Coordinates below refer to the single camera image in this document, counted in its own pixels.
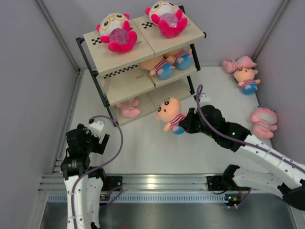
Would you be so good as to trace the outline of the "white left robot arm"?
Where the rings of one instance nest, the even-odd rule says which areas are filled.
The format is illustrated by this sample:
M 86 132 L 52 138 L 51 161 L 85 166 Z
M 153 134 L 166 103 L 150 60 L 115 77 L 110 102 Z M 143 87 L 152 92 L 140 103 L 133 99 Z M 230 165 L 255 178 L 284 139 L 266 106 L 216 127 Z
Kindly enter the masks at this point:
M 67 228 L 98 229 L 100 192 L 108 179 L 102 168 L 90 165 L 90 153 L 102 155 L 109 135 L 103 134 L 104 121 L 78 124 L 66 134 L 67 149 L 61 164 L 67 197 Z

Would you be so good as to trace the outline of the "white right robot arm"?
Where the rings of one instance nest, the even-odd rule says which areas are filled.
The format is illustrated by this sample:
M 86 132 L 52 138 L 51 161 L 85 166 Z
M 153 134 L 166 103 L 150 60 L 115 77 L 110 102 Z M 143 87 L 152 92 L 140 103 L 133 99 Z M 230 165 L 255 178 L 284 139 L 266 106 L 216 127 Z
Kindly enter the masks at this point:
M 212 105 L 190 108 L 179 125 L 189 134 L 209 136 L 220 147 L 242 155 L 267 170 L 267 173 L 262 173 L 229 165 L 221 178 L 226 190 L 239 187 L 257 189 L 278 196 L 298 210 L 305 209 L 303 164 L 269 147 L 242 125 L 226 121 L 221 111 Z

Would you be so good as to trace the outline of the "peach doll blue pants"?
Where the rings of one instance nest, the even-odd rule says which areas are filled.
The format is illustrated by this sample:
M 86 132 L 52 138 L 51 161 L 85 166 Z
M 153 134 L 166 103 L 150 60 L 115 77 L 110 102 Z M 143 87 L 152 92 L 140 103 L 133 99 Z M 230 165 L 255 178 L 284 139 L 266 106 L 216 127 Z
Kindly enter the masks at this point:
M 156 119 L 158 121 L 165 122 L 164 131 L 172 131 L 176 135 L 185 133 L 185 130 L 180 126 L 187 116 L 187 113 L 183 113 L 181 110 L 180 100 L 177 98 L 165 99 L 157 108 Z
M 251 95 L 257 91 L 258 84 L 260 83 L 259 79 L 255 79 L 257 74 L 258 71 L 251 68 L 240 68 L 233 73 L 243 94 Z
M 162 55 L 141 62 L 140 66 L 147 70 L 150 76 L 155 75 L 160 80 L 166 80 L 170 78 L 175 68 L 174 65 Z

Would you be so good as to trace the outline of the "white pink panda plush glasses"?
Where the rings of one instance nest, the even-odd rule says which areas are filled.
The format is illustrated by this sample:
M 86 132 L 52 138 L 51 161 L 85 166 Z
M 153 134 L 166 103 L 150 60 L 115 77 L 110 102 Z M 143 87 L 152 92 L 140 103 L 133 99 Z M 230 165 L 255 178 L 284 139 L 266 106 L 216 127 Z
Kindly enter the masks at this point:
M 131 51 L 137 43 L 138 35 L 131 29 L 130 14 L 111 13 L 96 26 L 102 43 L 115 53 Z

